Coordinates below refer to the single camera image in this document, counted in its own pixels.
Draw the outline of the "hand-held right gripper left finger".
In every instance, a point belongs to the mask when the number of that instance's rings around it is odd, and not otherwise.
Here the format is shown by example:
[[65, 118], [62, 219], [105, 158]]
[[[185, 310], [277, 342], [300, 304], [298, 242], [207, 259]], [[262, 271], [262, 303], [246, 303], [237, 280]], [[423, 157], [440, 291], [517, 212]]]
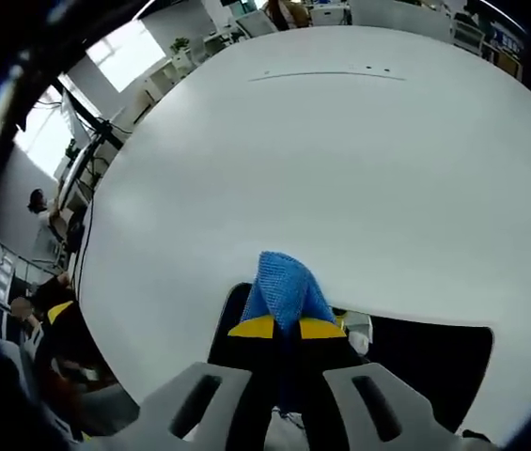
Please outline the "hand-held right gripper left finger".
[[78, 450], [261, 450], [275, 402], [275, 322], [231, 328], [206, 363], [194, 363], [149, 395], [138, 417]]

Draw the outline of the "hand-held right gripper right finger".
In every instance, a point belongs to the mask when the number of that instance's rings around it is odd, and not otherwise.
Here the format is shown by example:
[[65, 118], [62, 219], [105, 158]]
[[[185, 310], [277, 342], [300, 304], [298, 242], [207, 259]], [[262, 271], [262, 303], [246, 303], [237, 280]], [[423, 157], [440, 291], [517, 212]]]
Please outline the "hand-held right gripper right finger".
[[495, 450], [443, 427], [430, 402], [382, 365], [363, 363], [336, 324], [299, 320], [299, 393], [313, 450]]

